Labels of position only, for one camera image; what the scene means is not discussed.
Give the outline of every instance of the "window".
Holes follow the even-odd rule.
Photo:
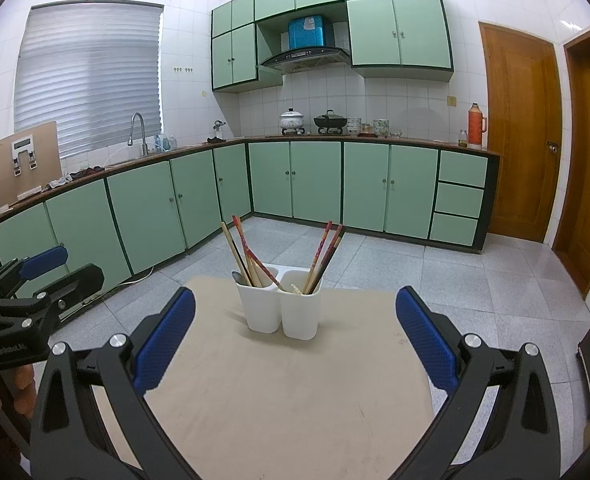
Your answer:
[[[56,121],[60,158],[126,141],[135,112],[147,136],[159,134],[161,12],[116,2],[31,9],[18,59],[15,131]]]

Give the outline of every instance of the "blue gripper pad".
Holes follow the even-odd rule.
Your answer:
[[[46,274],[49,270],[57,269],[66,263],[69,253],[62,246],[48,249],[43,253],[37,254],[22,264],[19,271],[19,277],[23,280],[34,280],[38,276]]]
[[[399,324],[408,335],[434,386],[452,394],[459,384],[455,354],[408,287],[397,293],[395,310]]]
[[[195,319],[195,297],[185,289],[166,311],[135,358],[133,388],[139,396],[156,388]]]

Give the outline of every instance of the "beige tablecloth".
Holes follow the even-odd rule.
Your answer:
[[[146,400],[205,480],[388,479],[433,420],[393,293],[323,290],[319,331],[300,341],[249,330],[233,280],[187,286],[195,320]],[[136,464],[104,390],[96,396]]]

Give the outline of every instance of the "orange thermos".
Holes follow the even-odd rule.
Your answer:
[[[468,143],[481,148],[482,133],[488,127],[488,119],[484,117],[477,103],[473,103],[468,111]]]

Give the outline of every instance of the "pot lid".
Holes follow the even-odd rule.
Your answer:
[[[300,114],[299,112],[294,112],[292,108],[289,108],[288,112],[284,112],[282,115],[280,115],[280,117],[304,117],[302,114]]]
[[[316,119],[345,119],[341,115],[334,114],[332,110],[326,110],[325,114],[318,115]]]

